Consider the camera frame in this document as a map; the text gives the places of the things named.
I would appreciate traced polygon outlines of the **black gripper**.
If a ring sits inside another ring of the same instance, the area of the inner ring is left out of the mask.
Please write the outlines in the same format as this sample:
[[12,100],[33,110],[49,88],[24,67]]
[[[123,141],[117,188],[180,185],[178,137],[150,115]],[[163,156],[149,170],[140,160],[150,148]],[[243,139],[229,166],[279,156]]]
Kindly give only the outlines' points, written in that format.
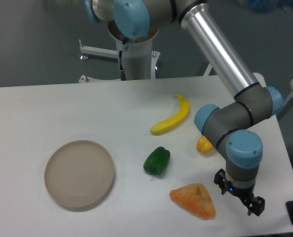
[[248,215],[254,214],[260,216],[265,209],[265,199],[255,197],[253,189],[255,182],[227,180],[225,171],[220,169],[214,176],[214,183],[219,186],[221,194],[229,192],[231,195],[240,198],[242,204],[248,209]]

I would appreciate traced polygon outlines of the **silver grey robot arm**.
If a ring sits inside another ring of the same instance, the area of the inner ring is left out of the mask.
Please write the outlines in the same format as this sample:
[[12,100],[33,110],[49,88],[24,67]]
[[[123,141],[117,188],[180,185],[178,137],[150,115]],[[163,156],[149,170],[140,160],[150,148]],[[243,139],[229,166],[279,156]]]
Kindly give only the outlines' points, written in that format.
[[240,199],[249,214],[260,215],[265,200],[253,194],[263,155],[260,137],[250,132],[255,124],[276,115],[283,99],[273,87],[263,87],[227,41],[204,0],[87,0],[92,22],[107,22],[120,44],[117,60],[121,80],[150,79],[151,52],[142,55],[125,47],[150,41],[158,29],[178,22],[193,37],[234,97],[219,108],[208,104],[198,110],[194,123],[226,161],[214,182],[222,193]]

